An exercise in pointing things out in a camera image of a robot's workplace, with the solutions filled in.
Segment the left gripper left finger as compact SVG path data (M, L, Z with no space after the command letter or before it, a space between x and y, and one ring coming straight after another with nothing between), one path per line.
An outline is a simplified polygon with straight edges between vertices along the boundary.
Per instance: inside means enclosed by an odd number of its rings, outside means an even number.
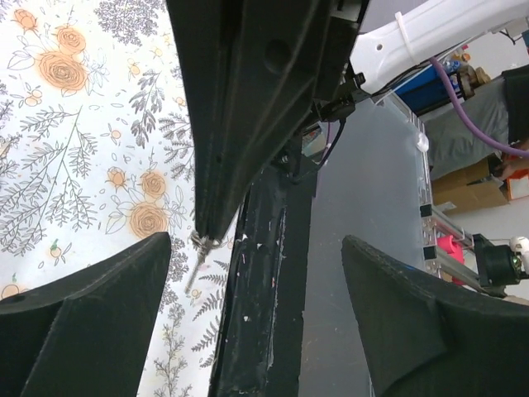
M3 396L134 396L169 269L157 232L1 302Z

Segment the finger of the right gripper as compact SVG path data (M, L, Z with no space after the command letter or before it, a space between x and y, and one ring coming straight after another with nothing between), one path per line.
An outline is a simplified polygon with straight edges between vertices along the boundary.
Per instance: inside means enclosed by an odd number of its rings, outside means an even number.
M366 1L171 0L188 103L195 230L219 240L295 134L348 117L365 79L350 53Z

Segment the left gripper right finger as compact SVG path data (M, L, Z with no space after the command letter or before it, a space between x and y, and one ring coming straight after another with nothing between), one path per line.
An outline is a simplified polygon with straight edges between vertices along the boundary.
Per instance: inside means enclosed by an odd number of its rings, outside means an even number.
M403 264L354 236L342 266L377 396L526 396L528 307Z

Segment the small silver key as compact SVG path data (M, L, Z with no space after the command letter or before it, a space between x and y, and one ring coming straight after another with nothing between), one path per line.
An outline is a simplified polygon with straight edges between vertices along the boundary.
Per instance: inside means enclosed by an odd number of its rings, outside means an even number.
M201 266L204 264L205 260L207 259L207 256L210 254L210 252L213 250L216 250L222 245L222 242L220 240L213 240L213 239L210 239L209 237L200 237L196 231L193 231L191 233L190 239L193 244L193 247L197 251L197 261L196 261L196 264L193 270L190 273L188 282L185 285L185 288L184 288L185 294L189 294L191 292L193 283L197 278L198 272Z

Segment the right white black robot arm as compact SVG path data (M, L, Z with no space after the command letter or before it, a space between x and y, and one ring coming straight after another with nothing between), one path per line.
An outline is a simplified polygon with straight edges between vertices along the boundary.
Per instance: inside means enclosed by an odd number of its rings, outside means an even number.
M366 1L170 1L195 158L195 229L219 240L256 175L346 68L373 94L528 13L525 1L428 1L364 33Z

